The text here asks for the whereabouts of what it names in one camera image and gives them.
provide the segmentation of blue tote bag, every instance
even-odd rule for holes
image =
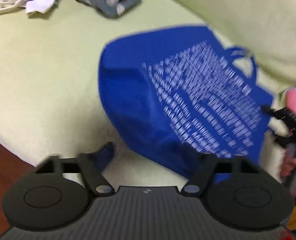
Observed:
[[[250,77],[234,67],[248,54],[224,49],[204,26],[115,40],[99,64],[103,108],[132,150],[186,178],[199,169],[187,144],[257,162],[269,122],[260,105],[272,96],[256,86],[253,57]]]

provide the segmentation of ribbed gray surface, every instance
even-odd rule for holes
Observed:
[[[11,228],[0,240],[279,240],[282,231],[229,228],[214,220],[200,200],[183,197],[174,187],[121,187],[113,196],[96,199],[80,220],[65,228]]]

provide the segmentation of bed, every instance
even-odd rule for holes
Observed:
[[[100,104],[97,66],[102,48],[117,37],[186,24],[208,25],[224,47],[254,51],[258,85],[271,93],[296,84],[296,0],[143,0],[114,20],[59,0],[45,15],[0,15],[0,143],[36,165],[48,155],[73,157],[112,141],[116,156],[104,176],[115,188],[181,188],[185,178],[122,141]],[[283,130],[278,122],[271,126]],[[267,135],[261,163],[277,179],[281,156]]]

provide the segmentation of red object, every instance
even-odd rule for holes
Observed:
[[[285,230],[280,235],[280,240],[296,240],[296,237],[288,230]]]

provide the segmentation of metal screw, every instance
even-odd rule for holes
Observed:
[[[200,188],[197,185],[187,185],[184,186],[184,191],[187,193],[197,193],[200,191]]]
[[[109,193],[112,190],[112,188],[108,185],[100,185],[98,187],[96,187],[96,191],[98,193]]]

